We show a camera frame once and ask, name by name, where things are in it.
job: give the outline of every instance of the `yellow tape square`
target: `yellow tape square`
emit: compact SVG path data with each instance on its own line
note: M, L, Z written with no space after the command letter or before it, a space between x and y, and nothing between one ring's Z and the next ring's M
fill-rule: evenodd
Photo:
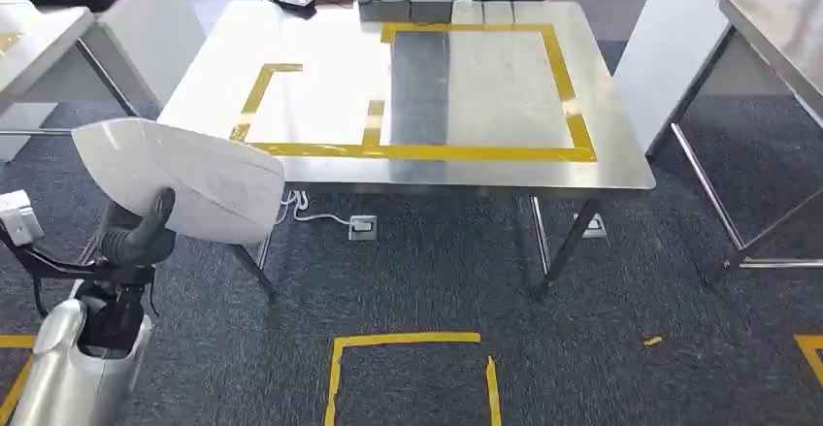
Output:
M434 145L383 146L379 144L385 101L370 101L363 142L360 145L306 143L251 143L250 145L279 156L359 157L375 159L408 159L418 161L562 161L596 162L597 155L579 109L572 78L560 49L554 26L550 24L460 24L460 23L384 23L380 41L391 45L398 32L461 32L461 31L522 31L537 32L543 39L546 57L560 97L566 125L574 147L460 147ZM245 142L251 126L251 116L260 106L263 93L274 72L300 71L300 64L263 64L251 89L230 139Z
M337 410L335 397L340 389L340 371L343 351L353 346L373 346L385 344L479 344L480 334L476 332L421 332L414 334L379 334L373 336L338 337L332 348L332 362L329 370L329 398L323 416L323 426L334 426ZM497 389L497 372L494 360L488 357L486 365L486 385L488 388L491 426L501 426L500 394Z

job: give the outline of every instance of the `black handle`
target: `black handle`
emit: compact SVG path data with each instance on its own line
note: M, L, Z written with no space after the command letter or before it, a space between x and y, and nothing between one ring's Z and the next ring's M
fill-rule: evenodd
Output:
M112 204L104 222L100 253L119 266L148 266L166 259L175 246L176 234L166 229L175 196L172 188L160 190L143 218Z

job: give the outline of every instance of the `white cable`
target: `white cable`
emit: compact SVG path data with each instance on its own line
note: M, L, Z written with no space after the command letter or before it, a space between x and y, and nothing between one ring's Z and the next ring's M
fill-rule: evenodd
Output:
M288 217L288 206L299 199L299 195L296 191L289 191L288 196L286 196L285 201L280 200L280 205L283 206L283 210L285 213L282 217L280 217L280 212L278 212L278 219L275 221L275 225L280 225L287 217Z
M297 221L300 221L300 222L306 222L308 220L314 220L314 219L334 219L334 220L340 222L342 225L349 225L349 226L351 225L351 222L349 222L347 220L342 220L339 217L335 216L334 214L329 214L329 213L307 215L305 217L298 216L297 215L298 211L305 211L309 208L309 197L306 195L305 191L299 192L297 197L298 197L297 198L297 205L295 205L295 207L294 207L294 215L293 215L294 220L297 220Z

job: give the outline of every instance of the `power cord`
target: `power cord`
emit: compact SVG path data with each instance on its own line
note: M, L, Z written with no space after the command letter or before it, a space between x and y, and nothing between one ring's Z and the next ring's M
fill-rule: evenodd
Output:
M297 200L297 205L294 207L294 220L297 220L297 221L300 221L300 222L306 222L306 221L315 220L315 219L334 219L334 220L340 222L342 225L345 225L345 226L351 225L351 222L349 222L347 220L342 220L339 217L335 216L334 214L330 214L330 213L320 213L320 214L314 214L314 215L307 215L307 216L304 216L304 217L298 216L297 215L298 211L305 211L309 208L309 196L306 195L306 192L301 191L301 192L299 192L298 196L299 196L299 199Z
M298 222L308 222L310 220L315 219L332 219L336 220L337 222L345 226L351 225L351 222L340 219L336 215L330 213L320 213L305 216L298 215L299 212L305 211L309 208L309 196L306 194L305 191L289 191L288 195L286 196L286 199L280 200L280 205L283 206L283 210L285 211L285 213L282 215L282 217L278 217L278 219L275 221L275 225L280 225L288 217L288 208L289 206L291 206L292 203L294 203L294 211L292 213L292 217L294 218L294 220Z

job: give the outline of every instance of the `yellow tape outline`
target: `yellow tape outline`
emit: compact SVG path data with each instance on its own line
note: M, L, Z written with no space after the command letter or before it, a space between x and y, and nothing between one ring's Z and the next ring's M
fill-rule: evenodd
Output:
M16 45L18 41L20 41L20 37L23 36L22 33L0 33L0 54L6 52L7 50L11 49L12 46Z
M338 337L332 347L332 362L329 370L329 397L326 412L323 416L323 426L335 424L335 397L340 389L340 364L343 359L343 350L353 346L372 346L386 344L479 344L480 334L477 332L420 332L412 334L378 334L372 336ZM486 384L488 387L489 412L491 426L501 426L500 394L497 389L497 372L494 360L488 357L486 365Z
M817 350L823 348L823 336L796 334L795 342L798 343L800 351L806 357L806 361L814 375L817 376L820 385L823 385L823 362L820 361L820 356L817 354Z
M579 110L572 78L554 26L550 24L461 24L461 23L384 23L380 41L392 44L398 32L459 32L459 31L522 31L537 32L543 38L546 56L557 94L566 118L566 125L574 147L455 147L436 145L394 145L379 143L385 101L372 100L366 114L366 126L360 145L304 144L304 143L249 143L278 156L358 157L375 159L409 159L418 161L563 161L596 162L594 146L585 120ZM263 64L251 88L240 118L232 129L230 140L245 143L253 115L275 72L300 72L300 64Z
M0 336L0 348L32 348L34 346L35 339L36 336L29 335ZM9 390L9 393L6 394L6 398L3 399L3 403L0 404L0 424L8 423L12 418L12 413L15 411L17 402L20 400L20 396L23 393L23 387L25 386L25 382L28 380L28 375L31 372L31 365L33 362L34 358L29 355L23 365L23 368L20 370L20 374L17 375L15 383L12 384L12 388Z

